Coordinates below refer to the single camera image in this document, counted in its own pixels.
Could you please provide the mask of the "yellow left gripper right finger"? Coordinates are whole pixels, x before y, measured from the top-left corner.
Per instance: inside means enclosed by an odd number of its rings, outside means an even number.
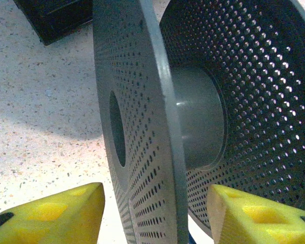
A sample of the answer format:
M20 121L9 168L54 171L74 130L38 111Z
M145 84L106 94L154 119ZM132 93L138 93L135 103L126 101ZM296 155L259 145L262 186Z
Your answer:
M215 244L305 244L305 211L211 185L207 215Z

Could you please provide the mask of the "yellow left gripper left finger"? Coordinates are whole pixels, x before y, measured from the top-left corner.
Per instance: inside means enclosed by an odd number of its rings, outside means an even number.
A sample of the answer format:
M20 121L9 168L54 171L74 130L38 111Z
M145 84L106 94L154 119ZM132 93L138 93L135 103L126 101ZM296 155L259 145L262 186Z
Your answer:
M97 244L105 193L92 182L0 213L0 244Z

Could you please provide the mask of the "round black plate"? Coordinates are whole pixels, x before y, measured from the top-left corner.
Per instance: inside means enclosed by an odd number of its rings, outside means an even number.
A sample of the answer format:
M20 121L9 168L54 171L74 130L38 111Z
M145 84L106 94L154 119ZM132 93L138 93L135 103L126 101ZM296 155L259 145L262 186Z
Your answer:
M298 0L93 0L101 124L129 244L207 235L210 187L299 208L305 10Z

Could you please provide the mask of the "black plastic tray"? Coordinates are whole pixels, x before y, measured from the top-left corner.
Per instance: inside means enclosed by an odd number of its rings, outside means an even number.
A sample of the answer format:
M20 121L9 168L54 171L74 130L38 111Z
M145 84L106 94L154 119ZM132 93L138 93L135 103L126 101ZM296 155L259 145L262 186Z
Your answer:
M48 46L92 20L93 0L13 0Z

